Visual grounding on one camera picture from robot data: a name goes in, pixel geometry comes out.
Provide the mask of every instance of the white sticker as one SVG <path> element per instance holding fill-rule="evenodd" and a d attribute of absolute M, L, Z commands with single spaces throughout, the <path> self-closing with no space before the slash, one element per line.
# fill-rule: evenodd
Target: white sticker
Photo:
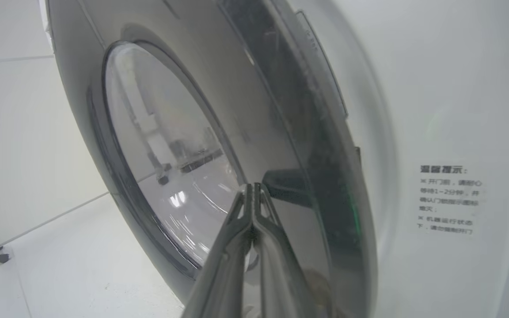
<path fill-rule="evenodd" d="M 414 227 L 425 233 L 474 235 L 485 201 L 484 180 L 465 165 L 436 163 L 417 169 Z"/>

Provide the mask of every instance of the washing machine door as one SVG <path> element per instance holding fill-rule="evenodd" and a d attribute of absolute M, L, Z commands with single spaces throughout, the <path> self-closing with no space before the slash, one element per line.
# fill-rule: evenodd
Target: washing machine door
<path fill-rule="evenodd" d="M 262 182 L 318 307 L 366 315 L 376 250 L 359 158 L 286 2 L 49 0 L 48 13 L 87 147 L 184 304 L 236 191 Z M 245 315 L 256 268 L 251 253 Z"/>

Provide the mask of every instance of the door glass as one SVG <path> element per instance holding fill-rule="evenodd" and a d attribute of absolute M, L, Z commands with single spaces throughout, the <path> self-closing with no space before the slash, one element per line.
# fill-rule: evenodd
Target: door glass
<path fill-rule="evenodd" d="M 107 104 L 144 197 L 168 235 L 202 265 L 238 183 L 199 94 L 168 62 L 136 44 L 115 47 L 106 65 Z"/>

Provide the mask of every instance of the washing machine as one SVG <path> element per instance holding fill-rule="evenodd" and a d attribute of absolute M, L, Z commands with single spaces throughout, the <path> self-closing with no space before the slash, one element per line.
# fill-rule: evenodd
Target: washing machine
<path fill-rule="evenodd" d="M 183 304 L 236 194 L 254 184 L 315 316 L 497 316 L 509 271 L 509 2 L 45 10 L 87 148 Z M 245 254 L 240 316 L 264 316 L 269 256 Z"/>

